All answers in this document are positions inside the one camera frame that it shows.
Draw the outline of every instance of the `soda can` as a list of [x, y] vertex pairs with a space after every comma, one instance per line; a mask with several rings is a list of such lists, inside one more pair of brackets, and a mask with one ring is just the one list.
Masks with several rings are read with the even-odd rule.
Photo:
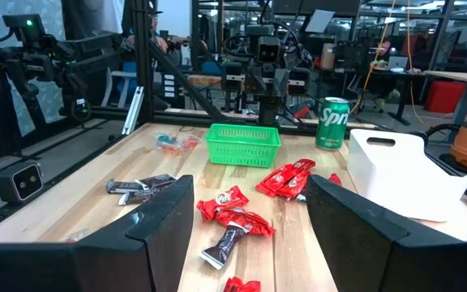
[[339, 97], [326, 97], [316, 130], [316, 147], [337, 150], [344, 143], [349, 118], [349, 102]]

